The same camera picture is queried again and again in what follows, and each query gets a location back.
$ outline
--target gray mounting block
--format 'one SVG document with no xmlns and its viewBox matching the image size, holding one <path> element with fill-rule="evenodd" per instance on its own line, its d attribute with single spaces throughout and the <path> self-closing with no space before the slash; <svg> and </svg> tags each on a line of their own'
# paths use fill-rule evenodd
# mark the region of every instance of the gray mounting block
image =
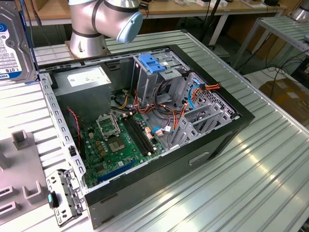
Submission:
<svg viewBox="0 0 309 232">
<path fill-rule="evenodd" d="M 47 185 L 32 133 L 0 141 L 0 225 L 47 202 Z"/>
</svg>

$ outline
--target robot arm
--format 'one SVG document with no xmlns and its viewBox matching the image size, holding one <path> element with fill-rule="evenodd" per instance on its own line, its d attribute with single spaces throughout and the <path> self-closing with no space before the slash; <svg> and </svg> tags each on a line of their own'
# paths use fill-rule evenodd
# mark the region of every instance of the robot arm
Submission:
<svg viewBox="0 0 309 232">
<path fill-rule="evenodd" d="M 142 24 L 138 0 L 70 0 L 71 52 L 79 57 L 106 53 L 104 36 L 131 42 Z"/>
<path fill-rule="evenodd" d="M 294 20 L 305 23 L 309 20 L 309 0 L 303 0 L 300 6 L 291 13 L 291 18 Z"/>
</svg>

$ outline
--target metal table frame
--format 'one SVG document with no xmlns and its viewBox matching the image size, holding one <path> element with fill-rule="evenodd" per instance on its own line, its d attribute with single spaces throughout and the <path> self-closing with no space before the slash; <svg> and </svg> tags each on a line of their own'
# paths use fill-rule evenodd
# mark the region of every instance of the metal table frame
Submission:
<svg viewBox="0 0 309 232">
<path fill-rule="evenodd" d="M 289 54 L 293 48 L 296 48 L 301 52 L 306 52 L 309 50 L 309 44 L 304 40 L 305 35 L 309 34 L 309 22 L 299 23 L 288 16 L 258 18 L 251 31 L 249 32 L 247 38 L 240 47 L 234 63 L 232 64 L 233 68 L 236 68 L 238 65 L 243 53 L 245 52 L 259 27 L 265 28 L 266 31 L 262 35 L 252 53 L 254 53 L 263 44 L 264 40 L 270 35 L 270 33 L 277 35 L 279 38 L 285 40 L 290 45 L 289 49 L 287 49 L 285 52 L 285 55 L 283 56 L 284 60 L 282 60 L 281 63 L 285 62 L 289 58 Z"/>
<path fill-rule="evenodd" d="M 112 53 L 168 44 L 183 49 L 255 119 L 220 156 L 116 216 L 96 232 L 297 231 L 309 216 L 309 131 L 189 33 L 140 35 L 130 44 L 107 40 Z M 65 46 L 36 51 L 39 62 L 45 63 L 72 59 L 67 52 Z M 3 115 L 0 138 L 21 128 L 32 131 L 46 176 L 68 168 L 39 84 L 0 87 Z M 1 225 L 0 231 L 92 230 L 86 211 L 58 228 L 46 204 Z"/>
</svg>

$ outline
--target motherboard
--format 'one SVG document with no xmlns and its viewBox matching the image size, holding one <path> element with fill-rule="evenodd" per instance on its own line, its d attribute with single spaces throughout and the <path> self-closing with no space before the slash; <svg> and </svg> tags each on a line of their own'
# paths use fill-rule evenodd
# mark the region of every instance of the motherboard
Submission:
<svg viewBox="0 0 309 232">
<path fill-rule="evenodd" d="M 88 188 L 165 152 L 139 113 L 125 117 L 104 116 L 81 130 L 82 157 Z"/>
</svg>

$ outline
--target green circuit board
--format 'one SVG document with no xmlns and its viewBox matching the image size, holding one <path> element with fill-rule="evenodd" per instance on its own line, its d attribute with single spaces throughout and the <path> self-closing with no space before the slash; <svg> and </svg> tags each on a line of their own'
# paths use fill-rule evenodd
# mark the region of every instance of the green circuit board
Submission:
<svg viewBox="0 0 309 232">
<path fill-rule="evenodd" d="M 144 128 L 147 125 L 141 115 L 135 114 L 133 119 L 140 125 L 141 131 L 146 136 Z M 127 169 L 128 166 L 130 168 L 135 167 L 165 152 L 158 138 L 154 137 L 154 140 L 150 140 L 150 144 L 156 148 L 154 153 L 150 156 L 143 156 L 123 125 L 122 119 L 116 118 L 116 122 L 121 132 L 119 135 L 110 136 L 108 139 L 103 139 L 97 123 L 81 130 L 85 144 L 85 156 L 82 158 L 86 167 L 84 178 L 88 188 L 99 184 L 100 177 L 113 174 L 113 171 L 117 172 L 117 170 L 121 172 L 122 168 Z M 112 129 L 110 121 L 100 122 L 100 126 L 103 131 Z"/>
</svg>

